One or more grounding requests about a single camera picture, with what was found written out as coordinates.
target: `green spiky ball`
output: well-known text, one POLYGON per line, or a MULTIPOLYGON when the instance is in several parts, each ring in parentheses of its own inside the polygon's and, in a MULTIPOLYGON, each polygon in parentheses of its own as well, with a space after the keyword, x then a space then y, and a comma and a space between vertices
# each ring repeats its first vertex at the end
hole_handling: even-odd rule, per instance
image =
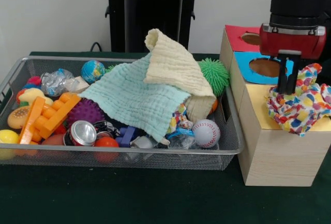
POLYGON ((108 66, 108 68, 106 69, 106 73, 112 71, 112 69, 114 69, 114 65, 108 66))
POLYGON ((226 87, 230 85, 230 75, 224 65, 219 61, 206 58, 199 62, 205 79, 211 85, 214 95, 219 97, 226 87))

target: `purple spiky ball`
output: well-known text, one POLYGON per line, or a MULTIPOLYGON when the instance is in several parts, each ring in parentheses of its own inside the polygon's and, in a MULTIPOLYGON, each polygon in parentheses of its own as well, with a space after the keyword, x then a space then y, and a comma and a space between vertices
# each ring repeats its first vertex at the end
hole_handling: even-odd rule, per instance
POLYGON ((69 127, 76 121, 87 121, 90 123, 104 121, 104 112, 97 103, 83 98, 68 114, 67 122, 69 127))

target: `muslin towel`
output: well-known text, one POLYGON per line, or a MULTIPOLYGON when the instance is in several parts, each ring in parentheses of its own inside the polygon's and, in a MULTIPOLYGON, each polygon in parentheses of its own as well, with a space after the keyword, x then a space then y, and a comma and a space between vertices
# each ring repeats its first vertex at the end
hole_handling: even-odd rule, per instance
POLYGON ((147 84, 144 78, 151 54, 132 64, 120 64, 92 84, 80 97, 91 99, 110 117, 141 128, 163 144, 172 113, 190 94, 166 84, 147 84))
POLYGON ((141 128, 163 144, 172 114, 185 102, 189 120, 205 119, 216 97, 199 64, 158 29, 146 37, 151 53, 120 64, 80 96, 98 103, 110 117, 141 128))
POLYGON ((189 120, 205 119, 216 97, 192 54, 159 29, 148 32, 145 44, 152 56, 144 82, 169 84, 190 93, 185 102, 189 120))

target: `metal basket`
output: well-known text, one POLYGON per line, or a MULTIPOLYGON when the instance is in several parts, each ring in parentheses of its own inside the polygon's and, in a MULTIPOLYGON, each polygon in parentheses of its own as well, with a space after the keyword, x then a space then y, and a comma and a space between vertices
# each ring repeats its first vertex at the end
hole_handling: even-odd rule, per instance
MULTIPOLYGON (((8 115, 18 107, 16 94, 32 76, 53 72, 59 68, 71 71, 75 77, 91 58, 30 56, 13 66, 0 85, 0 130, 9 129, 8 115)), ((132 63, 134 59, 97 59, 106 67, 120 63, 132 63)), ((234 155, 244 146, 230 88, 219 98, 221 104, 208 118, 221 130, 221 139, 212 149, 170 150, 138 148, 105 148, 78 146, 0 144, 0 163, 35 166, 84 166, 152 169, 224 170, 234 155), (8 153, 19 154, 5 160, 8 153)))

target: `white wall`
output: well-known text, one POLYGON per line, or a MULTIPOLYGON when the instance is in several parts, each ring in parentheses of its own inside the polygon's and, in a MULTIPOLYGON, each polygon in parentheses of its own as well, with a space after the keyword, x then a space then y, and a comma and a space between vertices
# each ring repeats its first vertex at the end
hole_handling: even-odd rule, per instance
POLYGON ((260 26, 270 18, 271 0, 195 0, 190 52, 219 53, 226 24, 260 26))
POLYGON ((0 80, 30 51, 110 50, 108 0, 0 0, 0 80))
MULTIPOLYGON (((0 0, 0 80, 30 51, 110 50, 108 0, 0 0)), ((225 24, 260 25, 270 0, 195 0, 189 50, 218 53, 225 24)))

